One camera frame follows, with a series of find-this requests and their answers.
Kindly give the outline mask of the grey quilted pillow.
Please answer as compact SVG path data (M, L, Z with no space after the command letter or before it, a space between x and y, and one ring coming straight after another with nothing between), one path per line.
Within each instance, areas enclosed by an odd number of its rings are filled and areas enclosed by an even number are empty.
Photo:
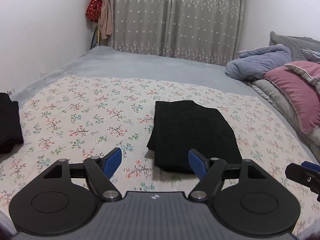
M304 61L302 50L308 50L319 52L319 41L309 37L296 37L278 35L274 31L270 32L269 45L282 44L289 48L291 51L292 61Z

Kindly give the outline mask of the grey patterned curtain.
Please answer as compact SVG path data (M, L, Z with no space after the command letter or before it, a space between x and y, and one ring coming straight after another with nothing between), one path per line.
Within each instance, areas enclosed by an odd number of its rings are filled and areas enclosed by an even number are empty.
M115 50L225 66L236 58L245 0L109 0Z

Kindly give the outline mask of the black folded clothes pile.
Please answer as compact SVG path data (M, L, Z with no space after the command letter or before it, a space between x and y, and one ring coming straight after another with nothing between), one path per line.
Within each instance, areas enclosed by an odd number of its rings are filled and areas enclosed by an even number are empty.
M16 145L24 143L18 102L12 101L7 93L1 93L0 111L1 154L9 154Z

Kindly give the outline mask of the grey folded quilt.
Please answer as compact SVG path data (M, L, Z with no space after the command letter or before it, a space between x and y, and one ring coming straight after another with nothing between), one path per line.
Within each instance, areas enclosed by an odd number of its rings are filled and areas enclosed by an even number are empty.
M288 97L271 81L264 79L256 80L253 83L249 83L249 85L284 116L288 123L297 132L304 144L308 146L317 161L319 161L319 125L316 125L310 133L303 132L300 127L296 110Z

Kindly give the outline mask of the pink pillow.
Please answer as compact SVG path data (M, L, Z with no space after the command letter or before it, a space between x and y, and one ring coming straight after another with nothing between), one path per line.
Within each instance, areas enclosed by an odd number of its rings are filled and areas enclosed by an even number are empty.
M309 134L319 128L319 64L293 61L274 68L264 75L293 106L300 129Z

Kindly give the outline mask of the light blue bed sheet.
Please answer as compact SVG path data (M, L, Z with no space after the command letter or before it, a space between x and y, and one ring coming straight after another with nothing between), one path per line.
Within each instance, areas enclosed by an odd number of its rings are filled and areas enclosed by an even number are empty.
M276 103L255 85L231 79L223 66L173 59L154 55L119 52L106 46L96 47L51 74L16 91L12 100L23 105L37 92L64 76L123 77L189 83L221 90L223 92L256 96L284 122L300 141L307 155L319 162L319 147L296 130L293 121Z

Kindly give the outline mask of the blue crumpled blanket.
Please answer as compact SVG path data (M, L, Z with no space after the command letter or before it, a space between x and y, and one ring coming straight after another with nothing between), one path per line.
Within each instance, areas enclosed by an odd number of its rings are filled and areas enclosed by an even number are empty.
M254 81L274 68L291 62L291 51L282 44L238 52L238 58L227 63L225 74L239 81Z

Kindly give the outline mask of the floral white bed cover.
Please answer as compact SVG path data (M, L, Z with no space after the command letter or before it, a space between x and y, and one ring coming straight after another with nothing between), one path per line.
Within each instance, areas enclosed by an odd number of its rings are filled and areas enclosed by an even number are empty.
M285 167L309 160L281 120L258 98L168 81L67 76L35 95L16 94L24 145L1 161L1 212L13 196L59 158L79 163L115 147L122 162L112 177L120 192L190 192L198 179L153 165L147 143L157 101L191 100L220 111L242 157L259 164L299 200L296 234L319 219L317 196L286 179Z

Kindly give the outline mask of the red hanging garment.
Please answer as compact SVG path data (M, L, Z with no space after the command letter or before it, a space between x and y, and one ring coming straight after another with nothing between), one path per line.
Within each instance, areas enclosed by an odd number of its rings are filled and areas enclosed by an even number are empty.
M103 0L90 0L86 9L86 17L89 21L98 23Z

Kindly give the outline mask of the pink hanging garment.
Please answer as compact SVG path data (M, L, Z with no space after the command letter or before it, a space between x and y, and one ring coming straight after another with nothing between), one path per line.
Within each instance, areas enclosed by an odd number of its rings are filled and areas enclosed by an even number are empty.
M113 33L112 11L108 0L103 0L98 20L98 30L103 40L106 40Z

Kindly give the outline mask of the black pants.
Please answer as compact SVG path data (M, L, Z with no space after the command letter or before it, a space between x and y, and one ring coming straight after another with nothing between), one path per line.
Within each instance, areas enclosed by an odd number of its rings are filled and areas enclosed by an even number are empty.
M170 173L193 174L188 160L192 149L207 159L242 162L234 131L223 115L191 100L155 103L147 147L154 152L154 165Z

